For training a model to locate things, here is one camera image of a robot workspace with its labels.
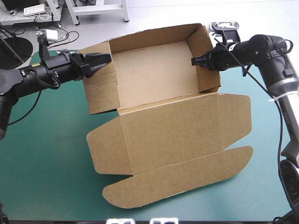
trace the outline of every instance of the white shelf frame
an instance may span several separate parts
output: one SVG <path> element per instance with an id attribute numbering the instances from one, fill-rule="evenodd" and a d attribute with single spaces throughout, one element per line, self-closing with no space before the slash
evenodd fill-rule
<path id="1" fill-rule="evenodd" d="M 61 12 L 63 7 L 59 7 L 59 4 L 64 4 L 64 0 L 47 0 L 49 7 L 51 8 L 51 12 L 53 13 L 53 20 L 60 21 L 61 19 Z M 0 6 L 3 10 L 6 10 L 5 5 L 2 1 L 0 1 Z M 2 25 L 14 25 L 16 23 L 23 23 L 23 22 L 46 22 L 40 19 L 35 19 L 34 16 L 22 16 L 24 15 L 23 10 L 18 10 L 17 15 L 11 16 L 9 12 L 0 11 L 0 23 Z M 52 17 L 50 16 L 47 22 L 52 21 Z"/>
<path id="2" fill-rule="evenodd" d="M 96 0 L 95 6 L 75 6 L 73 0 L 65 0 L 70 11 L 71 18 L 75 25 L 79 25 L 77 16 L 79 15 L 96 15 L 108 13 L 123 13 L 124 21 L 129 21 L 127 0 L 121 0 L 121 4 L 104 5 L 105 0 Z"/>

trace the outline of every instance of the box flap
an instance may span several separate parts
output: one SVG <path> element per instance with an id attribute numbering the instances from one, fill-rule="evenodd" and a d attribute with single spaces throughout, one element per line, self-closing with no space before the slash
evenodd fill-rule
<path id="1" fill-rule="evenodd" d="M 121 115 L 133 174 L 221 151 L 217 94 Z"/>
<path id="2" fill-rule="evenodd" d="M 123 129 L 122 143 L 133 175 L 219 152 L 251 131 L 250 99 L 241 95 L 196 94 L 175 102 L 124 109 L 120 114 L 120 119 L 113 121 Z M 114 142 L 119 140 L 114 135 L 102 137 L 110 129 L 100 126 L 96 130 L 91 132 L 94 139 L 89 139 L 92 153 L 105 152 L 105 145 L 111 151 L 118 150 Z M 93 155 L 98 156 L 105 167 L 119 166 L 106 160 L 105 153 Z M 107 168 L 98 168 L 97 172 L 112 173 Z"/>
<path id="3" fill-rule="evenodd" d="M 103 42 L 80 50 L 79 53 L 111 53 L 109 42 Z M 113 62 L 98 70 L 92 78 L 83 78 L 90 114 L 110 111 L 120 106 L 117 91 L 117 75 Z"/>
<path id="4" fill-rule="evenodd" d="M 104 188 L 103 196 L 117 207 L 141 207 L 226 180 L 239 173 L 251 155 L 252 148 L 245 146 L 168 165 L 109 185 Z"/>
<path id="5" fill-rule="evenodd" d="M 251 106 L 249 96 L 218 94 L 220 127 L 223 148 L 251 132 Z"/>
<path id="6" fill-rule="evenodd" d="M 120 120 L 120 117 L 116 117 L 96 128 L 87 136 L 93 164 L 98 173 L 132 174 Z"/>
<path id="7" fill-rule="evenodd" d="M 114 38 L 110 40 L 111 52 L 115 53 L 125 50 L 185 41 L 199 27 L 202 27 L 200 23 L 185 24 L 173 27 L 148 29 L 138 33 Z"/>

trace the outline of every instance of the box side wall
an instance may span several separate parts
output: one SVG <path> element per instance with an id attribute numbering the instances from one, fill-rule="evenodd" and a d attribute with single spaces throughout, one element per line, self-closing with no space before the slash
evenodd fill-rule
<path id="1" fill-rule="evenodd" d="M 205 27 L 199 27 L 199 29 L 194 32 L 187 41 L 193 57 L 198 57 L 213 49 Z M 196 65 L 196 71 L 199 78 L 199 91 L 206 91 L 221 85 L 218 71 L 210 71 L 198 65 Z"/>
<path id="2" fill-rule="evenodd" d="M 201 26 L 202 25 L 199 23 L 185 24 L 173 27 L 149 29 L 114 38 L 110 40 L 111 52 L 115 53 L 184 41 Z"/>
<path id="3" fill-rule="evenodd" d="M 79 53 L 111 53 L 111 51 L 109 43 L 103 42 L 82 49 Z M 83 85 L 90 114 L 110 111 L 120 106 L 113 62 L 98 70 L 93 77 L 83 78 Z"/>

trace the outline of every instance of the box lid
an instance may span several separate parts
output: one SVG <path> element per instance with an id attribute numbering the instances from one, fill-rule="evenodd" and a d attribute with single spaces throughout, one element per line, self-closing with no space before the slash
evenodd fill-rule
<path id="1" fill-rule="evenodd" d="M 119 112 L 87 136 L 101 174 L 137 175 L 216 153 L 251 131 L 243 95 L 195 94 Z"/>

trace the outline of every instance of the cardboard flap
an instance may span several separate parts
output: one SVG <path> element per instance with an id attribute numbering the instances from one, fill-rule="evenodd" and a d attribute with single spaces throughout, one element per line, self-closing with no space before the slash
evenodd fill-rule
<path id="1" fill-rule="evenodd" d="M 98 173 L 132 174 L 120 117 L 90 132 L 87 142 Z"/>
<path id="2" fill-rule="evenodd" d="M 218 110 L 211 93 L 121 115 L 134 175 L 221 151 Z"/>
<path id="3" fill-rule="evenodd" d="M 251 131 L 250 98 L 244 95 L 218 94 L 223 149 Z"/>
<path id="4" fill-rule="evenodd" d="M 239 173 L 251 155 L 252 148 L 245 146 L 161 167 L 107 186 L 103 196 L 117 207 L 141 207 L 226 180 Z"/>
<path id="5" fill-rule="evenodd" d="M 79 53 L 111 52 L 109 42 L 103 42 L 82 49 Z M 110 111 L 120 106 L 117 91 L 117 75 L 113 62 L 98 70 L 92 78 L 83 78 L 83 84 L 90 114 Z"/>

